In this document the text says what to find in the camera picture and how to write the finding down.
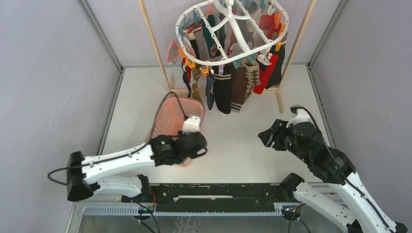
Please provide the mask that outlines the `pink plastic laundry basket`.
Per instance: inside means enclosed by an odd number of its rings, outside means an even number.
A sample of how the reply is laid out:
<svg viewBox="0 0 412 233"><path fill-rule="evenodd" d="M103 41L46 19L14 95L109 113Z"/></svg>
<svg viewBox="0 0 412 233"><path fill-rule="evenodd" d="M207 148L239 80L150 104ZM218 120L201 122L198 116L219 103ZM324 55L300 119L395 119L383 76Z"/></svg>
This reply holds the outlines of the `pink plastic laundry basket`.
<svg viewBox="0 0 412 233"><path fill-rule="evenodd" d="M174 140L182 132L183 121L190 115L204 117L205 108L199 101L182 98L169 97L160 106L156 114L154 126L146 138L154 151L151 158L155 166L187 166L192 160L190 158L179 159L174 149Z"/></svg>

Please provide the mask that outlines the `wooden clothes rack frame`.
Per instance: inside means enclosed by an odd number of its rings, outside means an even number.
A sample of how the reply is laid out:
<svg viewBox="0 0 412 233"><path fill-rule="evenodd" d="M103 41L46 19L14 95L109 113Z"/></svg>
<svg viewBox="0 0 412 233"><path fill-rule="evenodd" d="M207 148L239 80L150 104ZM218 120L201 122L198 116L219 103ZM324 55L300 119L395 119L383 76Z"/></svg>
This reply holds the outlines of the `wooden clothes rack frame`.
<svg viewBox="0 0 412 233"><path fill-rule="evenodd" d="M234 2L237 3L237 7L239 9L241 9L241 11L244 13L244 15L240 16L240 15L236 15L233 13L233 8L235 6ZM287 63L285 65L285 68L283 70L282 73L282 80L280 82L280 84L276 87L271 87L268 90L266 90L266 92L270 92L273 91L276 93L276 97L277 97L277 102L278 102L278 106L279 106L279 112L282 114L284 113L284 106L283 106L283 101L282 101L282 97L281 97L281 88L283 85L283 81L285 79L285 77L288 74L288 70L290 65L292 64L292 61L294 60L295 54L296 54L296 50L301 42L303 33L306 30L307 24L309 22L309 19L311 17L312 11L315 7L316 4L316 0L310 0L309 4L307 6L305 15L303 16L299 31L296 35L294 44L291 48L291 52L289 54L289 57L287 59ZM275 46L275 48L278 50L281 46L281 41L283 40L283 38L286 36L287 30L289 28L288 22L289 22L289 15L286 12L286 10L276 1L276 0L272 0L271 3L272 5L275 5L278 9L279 9L279 13L278 15L274 16L274 22L276 24L278 24L280 22L280 19L282 18L282 16L285 18L285 21L282 23L282 27L281 30L279 32L279 36L276 40L270 40L268 38L266 38L266 36L263 34L263 30L261 30L259 28L259 26L256 24L256 21L252 19L250 13L246 10L246 8L243 6L243 3L240 0L225 0L226 6L224 6L223 4L221 4L218 0L206 0L204 2L201 2L195 6L190 7L189 9L187 9L186 11L184 11L181 16L178 18L178 22L175 25L175 33L177 36L177 43L178 43L178 48L180 48L182 51L180 51L179 53L182 54L181 56L183 58L186 58L187 64L191 67L191 68L196 68L196 64L201 65L200 66L200 70L203 74L207 75L208 74L208 69L202 69L202 66L216 66L216 65L225 65L231 62L240 62L242 58L244 57L252 57L251 55L254 55L255 53L257 54L257 52L259 51L264 51L265 53L269 52L269 48L271 46ZM149 20L149 16L144 4L143 0L138 0L138 4L139 4L139 8L141 10L144 22L146 24L146 28L147 31L149 33L149 36L151 38L151 43L152 46L154 48L154 52L159 64L159 67L161 69L161 71L163 72L163 77L164 80L167 84L167 89L169 91L185 91L183 89L173 89L170 82L169 82L169 78L166 74L165 71L165 67L163 64L163 60L161 58L161 54L155 39L155 34L153 32L152 26L150 24L150 20ZM211 27L209 22L207 21L207 18L204 14L204 12L201 10L201 7L205 6L205 5L213 5L216 11L218 11L219 13L224 15L224 18L222 19L222 21L220 23L218 23L216 26ZM211 36L214 37L215 36L215 32L218 31L218 29L220 29L222 26L224 26L226 23L229 23L231 28L233 29L235 38L238 40L239 46L242 49L243 53L239 53L238 55L232 57L232 58L228 58L226 52L223 50L223 46L221 45L221 43L218 41L217 38L213 38L218 50L220 51L221 55L223 56L223 59L221 61L216 61L216 62L211 62L209 60L199 60L197 58L195 58L194 56L191 56L189 52L186 51L186 47L183 43L183 38L184 38L184 25L181 25L181 21L184 21L184 18L186 17L186 15L189 12L193 12L193 20L194 22L197 24L198 22L201 22L202 20L205 22L206 28L208 29L208 31L211 33ZM257 30L258 34L262 37L262 40L265 41L265 45L262 45L260 47L257 47L255 49L250 49L244 39L244 35L240 30L240 27L237 23L237 20L248 20L253 27Z"/></svg>

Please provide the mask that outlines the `navy blue sock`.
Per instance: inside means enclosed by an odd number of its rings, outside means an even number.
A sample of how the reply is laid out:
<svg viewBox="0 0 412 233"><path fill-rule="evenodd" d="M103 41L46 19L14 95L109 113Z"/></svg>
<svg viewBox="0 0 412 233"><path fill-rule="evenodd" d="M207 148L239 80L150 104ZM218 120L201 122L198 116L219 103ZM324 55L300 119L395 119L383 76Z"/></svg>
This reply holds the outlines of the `navy blue sock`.
<svg viewBox="0 0 412 233"><path fill-rule="evenodd" d="M214 95L213 95L213 85L215 82L214 75L212 73L209 73L207 78L206 78L206 88L205 88L205 94L206 94L206 102L207 102L207 108L208 110L211 110L214 105Z"/></svg>

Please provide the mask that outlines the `black sock with beige stripes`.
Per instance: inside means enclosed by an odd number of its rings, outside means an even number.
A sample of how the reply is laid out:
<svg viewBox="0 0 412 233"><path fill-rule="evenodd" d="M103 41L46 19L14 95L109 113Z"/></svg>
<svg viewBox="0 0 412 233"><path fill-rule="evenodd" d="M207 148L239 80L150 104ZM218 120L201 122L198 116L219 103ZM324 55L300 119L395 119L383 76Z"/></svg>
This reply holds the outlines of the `black sock with beige stripes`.
<svg viewBox="0 0 412 233"><path fill-rule="evenodd" d="M224 114L231 113L231 71L224 67L222 73L218 66L213 67L214 85L213 95L218 110Z"/></svg>

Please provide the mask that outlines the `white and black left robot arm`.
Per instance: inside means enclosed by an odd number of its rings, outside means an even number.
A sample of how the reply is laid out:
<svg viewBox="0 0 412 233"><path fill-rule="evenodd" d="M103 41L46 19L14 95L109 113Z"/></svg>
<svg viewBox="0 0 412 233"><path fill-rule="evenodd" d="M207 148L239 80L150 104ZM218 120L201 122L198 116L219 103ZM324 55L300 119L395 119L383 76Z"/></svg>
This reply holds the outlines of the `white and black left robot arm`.
<svg viewBox="0 0 412 233"><path fill-rule="evenodd" d="M127 180L117 175L134 169L172 166L207 153L201 132L158 135L131 149L100 156L85 156L81 151L69 156L66 169L67 199L81 201L95 194L123 195L147 202L152 190L145 176Z"/></svg>

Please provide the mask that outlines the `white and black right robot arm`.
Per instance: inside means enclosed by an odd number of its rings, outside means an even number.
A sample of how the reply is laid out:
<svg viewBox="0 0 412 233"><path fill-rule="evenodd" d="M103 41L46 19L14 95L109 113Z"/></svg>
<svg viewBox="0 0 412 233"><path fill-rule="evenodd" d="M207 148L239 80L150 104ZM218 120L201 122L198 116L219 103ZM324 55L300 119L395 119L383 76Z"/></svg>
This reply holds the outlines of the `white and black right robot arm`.
<svg viewBox="0 0 412 233"><path fill-rule="evenodd" d="M302 177L290 173L280 183L281 197L315 209L331 221L340 223L345 233L406 233L408 228L391 220L370 196L348 157L328 146L317 124L290 123L281 119L258 134L263 145L288 151L305 163L309 171L331 187L345 206L316 194Z"/></svg>

